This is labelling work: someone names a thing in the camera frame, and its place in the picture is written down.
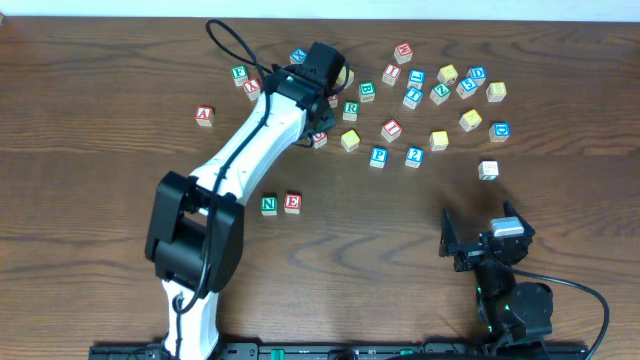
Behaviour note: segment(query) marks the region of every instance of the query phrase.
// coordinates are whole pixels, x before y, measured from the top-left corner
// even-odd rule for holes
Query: black cable
[[[596,338],[596,341],[593,343],[593,345],[591,345],[591,349],[589,349],[589,351],[587,352],[585,360],[589,360],[589,359],[591,359],[593,357],[593,355],[596,353],[596,350],[598,350],[598,347],[602,343],[602,340],[604,339],[604,336],[607,333],[607,328],[609,327],[609,304],[607,304],[607,300],[604,298],[604,296],[602,296],[599,292],[591,289],[590,287],[584,286],[584,285],[579,284],[577,282],[573,282],[573,281],[569,281],[569,280],[554,278],[554,277],[551,277],[551,276],[540,275],[540,274],[536,274],[536,273],[531,273],[531,272],[527,272],[527,271],[514,269],[514,268],[512,268],[510,266],[507,266],[507,265],[503,264],[501,261],[496,259],[496,257],[493,255],[493,253],[491,251],[486,251],[486,253],[488,253],[490,255],[490,257],[493,258],[495,263],[502,270],[510,271],[510,272],[512,272],[512,273],[514,273],[516,275],[526,276],[526,277],[530,277],[530,278],[537,279],[537,280],[548,281],[548,282],[552,282],[552,283],[556,283],[556,284],[560,284],[560,285],[570,286],[572,288],[576,288],[578,290],[582,290],[582,291],[584,291],[586,293],[589,293],[589,294],[595,296],[595,298],[598,299],[600,301],[600,303],[602,304],[602,308],[604,310],[604,319],[602,321],[602,327],[600,328],[600,333],[598,334],[598,337]]]

